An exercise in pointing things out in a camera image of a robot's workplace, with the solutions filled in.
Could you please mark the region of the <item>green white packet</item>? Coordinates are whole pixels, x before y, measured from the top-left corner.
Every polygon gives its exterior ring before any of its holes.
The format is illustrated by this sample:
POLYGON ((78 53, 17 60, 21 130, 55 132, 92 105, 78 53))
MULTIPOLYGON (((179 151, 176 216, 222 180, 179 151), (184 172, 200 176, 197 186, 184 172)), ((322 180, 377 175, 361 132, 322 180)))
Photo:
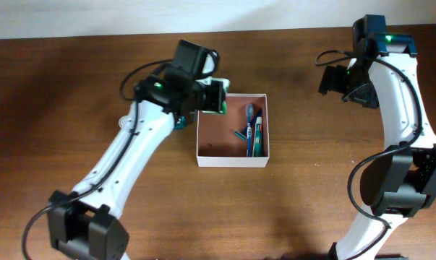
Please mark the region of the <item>green white packet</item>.
POLYGON ((227 104, 226 102, 221 103, 221 107, 217 111, 211 111, 211 110, 203 110, 203 113, 209 113, 209 114, 218 114, 218 115, 225 115, 227 111, 227 104))

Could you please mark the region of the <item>clear pump soap bottle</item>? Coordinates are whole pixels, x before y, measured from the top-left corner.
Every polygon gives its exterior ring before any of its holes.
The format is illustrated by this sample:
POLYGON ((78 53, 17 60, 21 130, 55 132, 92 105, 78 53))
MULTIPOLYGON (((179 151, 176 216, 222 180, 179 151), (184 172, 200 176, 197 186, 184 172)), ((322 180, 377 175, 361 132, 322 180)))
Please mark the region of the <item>clear pump soap bottle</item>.
POLYGON ((121 129, 123 129, 129 123, 129 116, 122 116, 119 119, 118 125, 121 129))

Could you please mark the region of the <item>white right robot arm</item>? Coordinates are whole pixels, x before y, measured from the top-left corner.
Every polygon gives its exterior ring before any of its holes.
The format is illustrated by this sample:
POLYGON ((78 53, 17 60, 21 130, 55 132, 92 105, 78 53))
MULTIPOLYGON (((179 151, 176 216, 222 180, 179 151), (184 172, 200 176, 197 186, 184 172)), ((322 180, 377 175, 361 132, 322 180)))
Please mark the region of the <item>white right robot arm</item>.
POLYGON ((354 33, 348 66, 323 63, 319 91, 379 108, 384 149, 351 171, 347 193, 358 215, 329 259, 375 259, 390 235, 436 199, 436 134, 424 109, 410 35, 354 33))

